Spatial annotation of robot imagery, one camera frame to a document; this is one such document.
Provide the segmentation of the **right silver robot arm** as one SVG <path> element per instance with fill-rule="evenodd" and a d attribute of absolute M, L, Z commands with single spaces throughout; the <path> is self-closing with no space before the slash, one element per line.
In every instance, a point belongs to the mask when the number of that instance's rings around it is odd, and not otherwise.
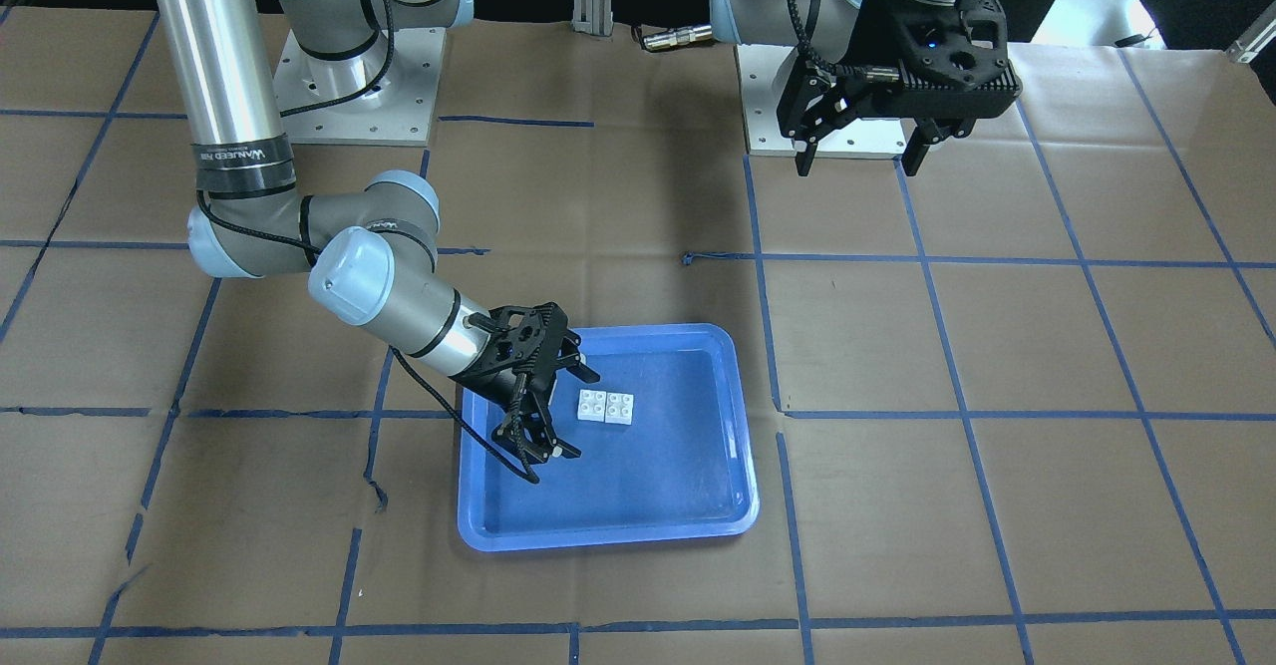
<path fill-rule="evenodd" d="M 532 479 L 577 458 L 550 414 L 555 382 L 595 383 L 556 303 L 484 309 L 438 274 L 441 202 L 422 175 L 390 168 L 367 186 L 309 195 L 296 144 L 424 146 L 436 75 L 412 66 L 427 34 L 466 26 L 476 0 L 277 0 L 291 66 L 272 66 L 256 0 L 157 0 L 195 165 L 188 251 L 205 274 L 308 274 L 343 323 L 493 402 L 478 445 Z"/>

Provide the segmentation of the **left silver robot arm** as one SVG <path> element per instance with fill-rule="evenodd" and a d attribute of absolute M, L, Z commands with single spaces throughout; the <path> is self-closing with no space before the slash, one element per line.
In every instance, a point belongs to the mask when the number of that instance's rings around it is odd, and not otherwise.
<path fill-rule="evenodd" d="M 826 138 L 879 119 L 914 123 L 902 153 L 914 175 L 1025 88 L 999 0 L 709 0 L 709 26 L 720 42 L 792 49 L 775 119 L 801 177 Z"/>

